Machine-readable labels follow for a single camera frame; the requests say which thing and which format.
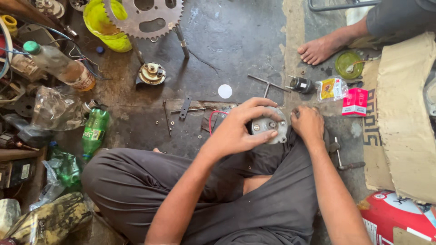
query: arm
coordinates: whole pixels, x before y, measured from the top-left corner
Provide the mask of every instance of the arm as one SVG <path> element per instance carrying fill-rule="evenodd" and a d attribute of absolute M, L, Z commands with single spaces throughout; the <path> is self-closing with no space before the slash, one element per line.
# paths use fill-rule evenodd
<path fill-rule="evenodd" d="M 145 245 L 180 244 L 214 164 L 224 156 L 251 150 L 277 136 L 275 130 L 248 134 L 245 124 L 253 118 L 268 116 L 281 120 L 264 106 L 277 104 L 269 99 L 251 98 L 230 111 L 157 210 Z"/>
<path fill-rule="evenodd" d="M 309 151 L 318 203 L 332 243 L 372 244 L 362 216 L 327 153 L 323 140 L 324 119 L 318 109 L 299 106 L 293 110 L 291 122 Z"/>

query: man's right hand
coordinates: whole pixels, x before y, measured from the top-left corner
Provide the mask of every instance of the man's right hand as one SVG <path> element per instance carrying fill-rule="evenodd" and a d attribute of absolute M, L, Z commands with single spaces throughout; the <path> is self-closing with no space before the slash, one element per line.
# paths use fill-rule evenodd
<path fill-rule="evenodd" d="M 324 118 L 317 107 L 299 105 L 291 113 L 291 123 L 295 132 L 303 139 L 306 145 L 324 142 Z"/>

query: red wire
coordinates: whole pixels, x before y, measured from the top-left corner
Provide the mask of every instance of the red wire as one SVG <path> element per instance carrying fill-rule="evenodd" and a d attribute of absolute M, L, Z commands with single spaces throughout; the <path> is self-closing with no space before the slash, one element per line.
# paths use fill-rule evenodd
<path fill-rule="evenodd" d="M 210 117 L 209 117 L 209 133 L 211 133 L 211 136 L 212 136 L 211 120 L 212 120 L 212 115 L 213 115 L 215 112 L 220 112 L 220 113 L 224 113 L 224 114 L 228 115 L 227 112 L 222 112 L 222 111 L 213 111 L 213 112 L 211 113 L 211 115 L 210 115 Z"/>

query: hand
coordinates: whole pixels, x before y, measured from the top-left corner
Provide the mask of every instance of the hand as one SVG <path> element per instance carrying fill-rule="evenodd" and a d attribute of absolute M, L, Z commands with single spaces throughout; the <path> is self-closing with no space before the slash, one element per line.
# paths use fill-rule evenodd
<path fill-rule="evenodd" d="M 321 140 L 324 142 L 324 118 L 317 107 L 299 105 L 291 113 L 291 124 L 304 143 L 311 144 Z"/>
<path fill-rule="evenodd" d="M 251 98 L 232 109 L 202 149 L 207 148 L 209 153 L 215 153 L 216 157 L 221 158 L 251 150 L 276 137 L 278 134 L 276 130 L 250 135 L 245 126 L 250 120 L 260 116 L 270 117 L 276 122 L 282 120 L 277 113 L 265 106 L 276 107 L 277 103 L 265 98 Z"/>

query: green lid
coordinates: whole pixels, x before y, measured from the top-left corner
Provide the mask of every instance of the green lid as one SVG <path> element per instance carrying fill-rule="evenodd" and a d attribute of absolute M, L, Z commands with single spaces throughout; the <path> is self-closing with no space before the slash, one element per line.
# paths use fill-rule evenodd
<path fill-rule="evenodd" d="M 41 51 L 41 46 L 34 41 L 27 41 L 23 45 L 23 49 L 29 54 L 38 54 Z"/>
<path fill-rule="evenodd" d="M 354 53 L 353 51 L 346 51 L 339 55 L 334 63 L 336 72 L 344 79 L 354 79 L 360 76 L 363 70 L 362 63 L 353 65 L 358 61 L 361 61 L 361 58 L 358 54 Z"/>

